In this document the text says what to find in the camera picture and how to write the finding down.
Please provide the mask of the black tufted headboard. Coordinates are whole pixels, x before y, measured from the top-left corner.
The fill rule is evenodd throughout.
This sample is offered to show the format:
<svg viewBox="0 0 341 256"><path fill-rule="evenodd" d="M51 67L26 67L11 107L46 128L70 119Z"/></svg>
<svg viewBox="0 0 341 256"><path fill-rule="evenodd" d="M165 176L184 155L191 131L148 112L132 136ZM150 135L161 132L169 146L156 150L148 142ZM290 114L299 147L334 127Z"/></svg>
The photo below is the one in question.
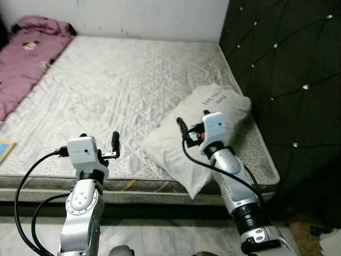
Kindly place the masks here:
<svg viewBox="0 0 341 256"><path fill-rule="evenodd" d="M292 212L331 195L340 157L341 0L229 0L219 41Z"/></svg>

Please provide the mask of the blue yellow children's book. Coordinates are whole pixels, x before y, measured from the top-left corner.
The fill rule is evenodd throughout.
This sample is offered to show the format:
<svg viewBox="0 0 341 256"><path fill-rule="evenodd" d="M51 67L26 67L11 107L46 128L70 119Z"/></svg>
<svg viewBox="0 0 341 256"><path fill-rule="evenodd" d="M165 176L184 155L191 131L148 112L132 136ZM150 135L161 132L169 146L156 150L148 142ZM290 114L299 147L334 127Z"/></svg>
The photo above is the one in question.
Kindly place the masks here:
<svg viewBox="0 0 341 256"><path fill-rule="evenodd" d="M14 148L15 143L0 140L0 163L2 163Z"/></svg>

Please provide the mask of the white scalloped foam board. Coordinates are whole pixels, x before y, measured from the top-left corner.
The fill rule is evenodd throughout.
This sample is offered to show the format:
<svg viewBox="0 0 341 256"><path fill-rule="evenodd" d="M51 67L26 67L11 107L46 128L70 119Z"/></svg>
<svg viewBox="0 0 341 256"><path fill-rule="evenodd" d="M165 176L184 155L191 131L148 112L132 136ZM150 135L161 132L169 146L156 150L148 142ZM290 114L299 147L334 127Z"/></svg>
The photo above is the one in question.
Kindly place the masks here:
<svg viewBox="0 0 341 256"><path fill-rule="evenodd" d="M328 237L321 241L324 256L341 256L341 240L339 237Z"/></svg>

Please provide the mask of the pink cartoon print blanket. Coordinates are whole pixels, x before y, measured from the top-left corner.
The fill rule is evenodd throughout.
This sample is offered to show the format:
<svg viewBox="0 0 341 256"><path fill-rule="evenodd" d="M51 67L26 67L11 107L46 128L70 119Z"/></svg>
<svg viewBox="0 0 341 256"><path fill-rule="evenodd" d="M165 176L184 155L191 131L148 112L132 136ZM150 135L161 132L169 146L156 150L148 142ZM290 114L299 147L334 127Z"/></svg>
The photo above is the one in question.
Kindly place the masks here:
<svg viewBox="0 0 341 256"><path fill-rule="evenodd" d="M25 15L0 50L0 122L24 100L77 36L68 22Z"/></svg>

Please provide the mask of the white pillow with lettering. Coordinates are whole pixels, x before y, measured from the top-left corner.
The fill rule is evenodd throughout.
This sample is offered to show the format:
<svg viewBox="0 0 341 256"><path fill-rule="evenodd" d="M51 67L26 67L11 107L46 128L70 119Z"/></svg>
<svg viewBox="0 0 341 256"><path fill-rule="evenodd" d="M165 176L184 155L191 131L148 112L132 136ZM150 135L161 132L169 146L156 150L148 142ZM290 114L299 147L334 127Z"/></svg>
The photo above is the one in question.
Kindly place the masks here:
<svg viewBox="0 0 341 256"><path fill-rule="evenodd" d="M231 144L251 109L251 100L232 88L212 83L196 88L171 109L144 138L142 149L147 158L178 181L190 198L211 180L211 171L186 158L181 147L180 117L188 126L201 122L203 110L222 112L226 116L223 139Z"/></svg>

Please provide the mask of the silver left robot leg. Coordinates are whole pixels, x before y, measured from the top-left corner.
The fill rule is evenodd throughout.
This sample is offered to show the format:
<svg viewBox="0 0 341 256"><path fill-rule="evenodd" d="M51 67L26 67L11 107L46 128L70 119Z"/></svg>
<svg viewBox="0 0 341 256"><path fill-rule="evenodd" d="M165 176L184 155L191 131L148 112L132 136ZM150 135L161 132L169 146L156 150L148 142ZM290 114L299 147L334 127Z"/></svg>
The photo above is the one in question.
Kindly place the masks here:
<svg viewBox="0 0 341 256"><path fill-rule="evenodd" d="M135 252L127 245L120 245L112 248L109 256L135 256Z"/></svg>

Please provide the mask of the white quilted mattress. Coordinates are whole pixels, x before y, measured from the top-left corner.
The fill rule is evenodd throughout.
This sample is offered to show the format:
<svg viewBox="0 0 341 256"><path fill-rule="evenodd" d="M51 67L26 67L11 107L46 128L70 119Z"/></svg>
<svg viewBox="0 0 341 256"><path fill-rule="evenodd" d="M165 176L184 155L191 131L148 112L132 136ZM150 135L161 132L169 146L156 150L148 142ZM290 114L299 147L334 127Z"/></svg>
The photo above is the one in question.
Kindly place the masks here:
<svg viewBox="0 0 341 256"><path fill-rule="evenodd" d="M92 135L107 151L117 131L122 152L110 162L105 202L221 205L214 180L190 197L143 150L171 110L210 84L240 91L214 42L76 37L0 126L0 140L14 143L0 162L0 202L12 202L30 166L69 139Z"/></svg>

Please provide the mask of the brown floor mat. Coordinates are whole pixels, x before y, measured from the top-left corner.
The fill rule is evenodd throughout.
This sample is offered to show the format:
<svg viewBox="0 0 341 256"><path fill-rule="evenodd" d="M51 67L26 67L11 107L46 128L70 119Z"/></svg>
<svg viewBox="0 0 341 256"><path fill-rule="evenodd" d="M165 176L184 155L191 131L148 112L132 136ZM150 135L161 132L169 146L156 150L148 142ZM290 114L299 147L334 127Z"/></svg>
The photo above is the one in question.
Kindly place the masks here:
<svg viewBox="0 0 341 256"><path fill-rule="evenodd" d="M293 215L288 219L288 226L301 256L324 256L321 241L328 237L340 238L338 228L312 219L308 215Z"/></svg>

